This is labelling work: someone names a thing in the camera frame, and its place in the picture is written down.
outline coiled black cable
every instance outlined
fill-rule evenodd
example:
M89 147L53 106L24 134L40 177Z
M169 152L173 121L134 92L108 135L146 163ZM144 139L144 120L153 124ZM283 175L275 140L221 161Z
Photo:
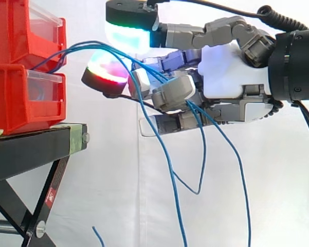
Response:
M275 113L278 113L281 108L283 108L283 103L273 98L270 99L269 103L273 105L273 108L267 115L264 116L265 118L273 116Z
M148 0L148 2L151 2L151 4L155 3L163 3L163 2L169 2L170 0ZM229 13L250 17L250 18L258 18L266 25L281 30L285 32L292 32L295 30L308 30L308 27L306 27L303 23L296 21L292 18L286 17L282 14L279 14L278 12L274 11L271 6L265 5L262 6L257 13L249 13L233 8L229 8L220 4L215 4L206 0L175 0L180 2L189 2L194 4L200 4L204 6L208 6L215 9L220 9Z
M308 27L306 27L303 23L279 14L269 5L262 6L257 11L257 14L260 15L258 18L263 23L275 29L279 29L285 32L308 30Z

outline green tape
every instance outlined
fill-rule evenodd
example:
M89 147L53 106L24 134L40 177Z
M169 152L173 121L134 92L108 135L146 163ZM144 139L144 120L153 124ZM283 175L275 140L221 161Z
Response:
M70 154L82 150L82 125L77 123L69 123L52 126L52 128L70 127Z

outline metal bolt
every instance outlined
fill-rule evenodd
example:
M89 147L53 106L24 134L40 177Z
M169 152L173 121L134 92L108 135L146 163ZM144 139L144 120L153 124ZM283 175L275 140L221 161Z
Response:
M37 238L42 238L46 233L46 223L44 221L40 221L35 228L35 236Z
M89 141L90 141L90 135L88 133L83 133L82 142L83 143L89 143Z

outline green light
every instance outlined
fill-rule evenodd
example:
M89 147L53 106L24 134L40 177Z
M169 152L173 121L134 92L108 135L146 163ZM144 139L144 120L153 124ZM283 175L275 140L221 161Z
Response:
M106 22L105 32L108 41L125 53L144 54L150 49L149 31Z

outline black metal table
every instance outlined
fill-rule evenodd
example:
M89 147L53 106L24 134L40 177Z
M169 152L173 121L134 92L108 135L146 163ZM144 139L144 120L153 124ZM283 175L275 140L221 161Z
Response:
M54 247L46 222L61 184L69 156L86 149L84 124L61 124L45 131L0 136L0 233L18 234L22 247ZM31 213L6 179L51 163L37 206Z

